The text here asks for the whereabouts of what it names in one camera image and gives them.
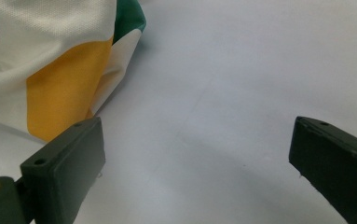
orange fabric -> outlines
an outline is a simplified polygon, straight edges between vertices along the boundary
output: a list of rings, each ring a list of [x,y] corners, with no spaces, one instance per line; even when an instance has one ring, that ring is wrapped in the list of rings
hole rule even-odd
[[[89,111],[111,50],[112,39],[89,42],[66,51],[27,78],[29,133],[50,141]]]

cloth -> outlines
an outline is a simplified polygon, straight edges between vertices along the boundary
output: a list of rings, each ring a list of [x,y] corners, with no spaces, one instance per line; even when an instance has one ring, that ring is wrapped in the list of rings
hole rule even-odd
[[[0,123],[49,141],[92,117],[144,27],[137,0],[0,0]]]

